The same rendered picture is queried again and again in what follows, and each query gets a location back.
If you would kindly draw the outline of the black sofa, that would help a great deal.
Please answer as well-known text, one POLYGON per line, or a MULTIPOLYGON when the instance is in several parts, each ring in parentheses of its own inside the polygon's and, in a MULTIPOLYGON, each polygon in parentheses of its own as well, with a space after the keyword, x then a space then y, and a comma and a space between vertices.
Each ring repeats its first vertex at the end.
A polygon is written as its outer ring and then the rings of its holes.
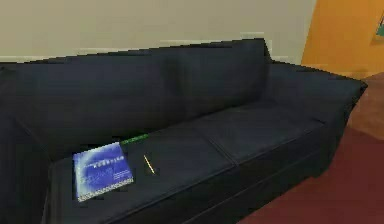
POLYGON ((365 88, 261 38, 0 62, 0 224, 236 224, 329 167, 365 88), (79 202, 73 155, 142 134, 79 202))

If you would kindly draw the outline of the blue book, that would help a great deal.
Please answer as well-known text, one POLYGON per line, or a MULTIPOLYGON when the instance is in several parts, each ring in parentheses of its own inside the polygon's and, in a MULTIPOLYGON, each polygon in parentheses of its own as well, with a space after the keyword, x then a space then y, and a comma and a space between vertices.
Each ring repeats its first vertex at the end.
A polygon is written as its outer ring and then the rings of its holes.
POLYGON ((134 182, 119 142, 76 153, 72 160, 79 202, 134 182))

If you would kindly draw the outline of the yellow pencil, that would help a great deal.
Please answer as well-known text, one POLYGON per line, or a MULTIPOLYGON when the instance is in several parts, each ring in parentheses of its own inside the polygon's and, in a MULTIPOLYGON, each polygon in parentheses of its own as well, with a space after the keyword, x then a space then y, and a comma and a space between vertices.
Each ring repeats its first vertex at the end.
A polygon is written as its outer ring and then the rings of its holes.
POLYGON ((144 157, 144 160, 145 160, 145 162, 146 162, 146 164, 147 164, 149 170, 151 171, 151 173, 152 173, 153 175, 155 175, 156 172, 155 172, 155 170, 153 169, 152 164, 151 164, 150 161, 148 160, 147 156, 144 154, 143 157, 144 157))

